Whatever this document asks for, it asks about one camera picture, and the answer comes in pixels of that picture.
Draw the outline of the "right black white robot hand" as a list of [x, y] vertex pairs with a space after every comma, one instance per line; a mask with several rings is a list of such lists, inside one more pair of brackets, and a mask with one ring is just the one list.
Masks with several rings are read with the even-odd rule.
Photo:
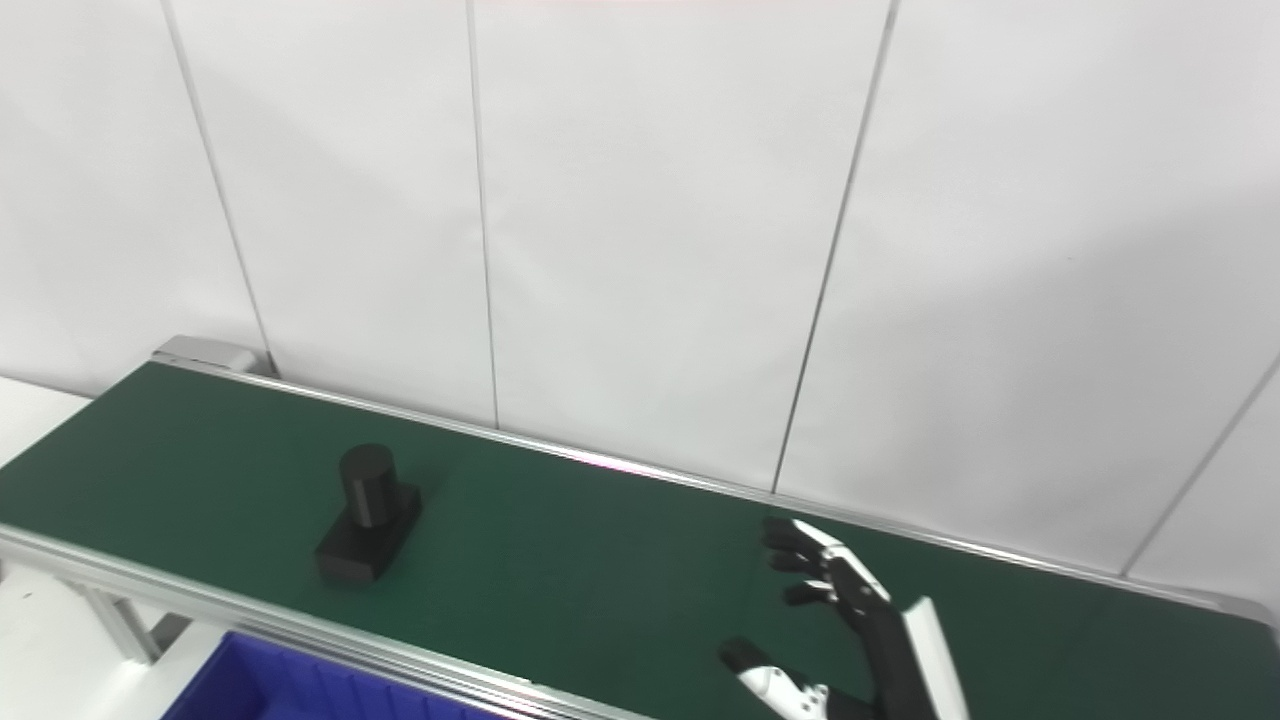
[[724, 641], [721, 662], [781, 719], [968, 719], [968, 702], [932, 598], [895, 607], [890, 592], [841, 539], [794, 518], [768, 516], [762, 543], [776, 571], [806, 580], [783, 592], [790, 606], [832, 607], [859, 638], [876, 692], [859, 700], [777, 664], [745, 637]]

